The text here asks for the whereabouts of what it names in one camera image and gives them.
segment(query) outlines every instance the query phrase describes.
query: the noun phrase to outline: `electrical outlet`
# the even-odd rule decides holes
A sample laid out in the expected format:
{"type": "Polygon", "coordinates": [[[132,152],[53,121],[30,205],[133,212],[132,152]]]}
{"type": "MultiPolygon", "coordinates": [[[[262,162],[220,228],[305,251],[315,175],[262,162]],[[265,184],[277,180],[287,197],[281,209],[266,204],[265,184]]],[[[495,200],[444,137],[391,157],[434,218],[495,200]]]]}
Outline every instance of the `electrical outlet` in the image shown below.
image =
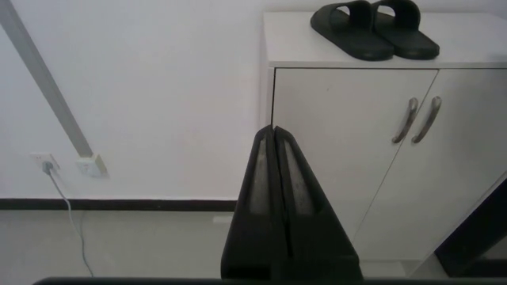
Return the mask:
{"type": "Polygon", "coordinates": [[[31,153],[30,157],[33,159],[33,161],[42,169],[42,163],[43,162],[50,162],[53,164],[54,169],[60,169],[58,166],[58,163],[56,163],[56,160],[53,158],[53,156],[50,153],[31,153]]]}
{"type": "Polygon", "coordinates": [[[89,177],[105,177],[108,172],[101,156],[98,154],[91,158],[79,158],[76,165],[82,174],[89,177]]]}

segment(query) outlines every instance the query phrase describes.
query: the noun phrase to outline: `tiled floor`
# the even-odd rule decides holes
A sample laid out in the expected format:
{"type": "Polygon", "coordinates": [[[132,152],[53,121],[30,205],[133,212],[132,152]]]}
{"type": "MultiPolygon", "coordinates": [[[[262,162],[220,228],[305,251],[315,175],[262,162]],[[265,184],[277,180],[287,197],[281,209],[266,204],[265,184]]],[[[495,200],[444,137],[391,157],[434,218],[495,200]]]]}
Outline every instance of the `tiled floor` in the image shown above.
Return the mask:
{"type": "MultiPolygon", "coordinates": [[[[219,278],[231,213],[75,211],[73,216],[82,219],[86,256],[96,276],[219,278]]],[[[0,211],[2,285],[87,276],[80,250],[66,211],[0,211]]],[[[434,261],[414,276],[444,278],[434,261]]],[[[366,277],[403,272],[396,264],[361,266],[366,277]]]]}

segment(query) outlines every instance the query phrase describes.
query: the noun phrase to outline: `slide sandal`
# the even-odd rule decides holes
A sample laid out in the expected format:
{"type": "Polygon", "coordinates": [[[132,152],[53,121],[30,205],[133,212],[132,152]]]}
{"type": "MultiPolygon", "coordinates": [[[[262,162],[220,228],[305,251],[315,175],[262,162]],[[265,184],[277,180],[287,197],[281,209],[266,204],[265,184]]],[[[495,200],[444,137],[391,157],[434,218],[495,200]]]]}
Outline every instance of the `slide sandal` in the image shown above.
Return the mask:
{"type": "Polygon", "coordinates": [[[373,30],[395,46],[395,55],[406,59],[434,59],[440,47],[419,31],[421,12],[410,0],[381,0],[372,4],[373,30]],[[379,6],[391,7],[395,16],[378,12],[379,6]]]}
{"type": "Polygon", "coordinates": [[[364,0],[323,6],[311,17],[311,27],[344,52],[369,61],[392,58],[394,48],[372,32],[370,3],[364,0]],[[350,16],[337,9],[349,8],[350,16]]]}

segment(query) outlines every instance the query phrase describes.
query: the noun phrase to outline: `silver handle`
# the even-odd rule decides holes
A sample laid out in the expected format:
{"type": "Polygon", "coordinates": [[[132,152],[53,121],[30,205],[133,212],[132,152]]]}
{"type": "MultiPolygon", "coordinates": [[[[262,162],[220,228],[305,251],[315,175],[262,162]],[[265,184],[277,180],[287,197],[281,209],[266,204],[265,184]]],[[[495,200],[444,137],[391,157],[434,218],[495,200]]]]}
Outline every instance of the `silver handle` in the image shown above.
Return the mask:
{"type": "Polygon", "coordinates": [[[437,96],[431,100],[431,112],[429,113],[425,126],[422,127],[421,132],[419,132],[419,135],[415,135],[412,138],[412,143],[419,143],[425,137],[426,133],[431,128],[431,125],[433,125],[433,122],[436,119],[436,115],[438,115],[438,111],[440,111],[441,105],[442,99],[440,99],[440,97],[437,96]]]}
{"type": "Polygon", "coordinates": [[[403,129],[392,139],[393,143],[401,142],[406,134],[409,132],[410,126],[415,120],[415,116],[417,115],[417,107],[419,105],[419,101],[417,98],[412,98],[409,101],[409,116],[406,118],[405,126],[403,129]]]}

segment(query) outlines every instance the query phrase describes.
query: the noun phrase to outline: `black baseboard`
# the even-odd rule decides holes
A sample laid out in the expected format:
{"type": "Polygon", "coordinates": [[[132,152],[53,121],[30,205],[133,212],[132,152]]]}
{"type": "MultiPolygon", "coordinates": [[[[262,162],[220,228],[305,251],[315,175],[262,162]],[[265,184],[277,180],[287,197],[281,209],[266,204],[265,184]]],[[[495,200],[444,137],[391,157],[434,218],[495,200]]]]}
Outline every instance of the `black baseboard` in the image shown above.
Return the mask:
{"type": "MultiPolygon", "coordinates": [[[[236,200],[69,199],[84,211],[234,211],[236,200]]],[[[62,199],[0,199],[0,210],[66,210],[62,199]]]]}

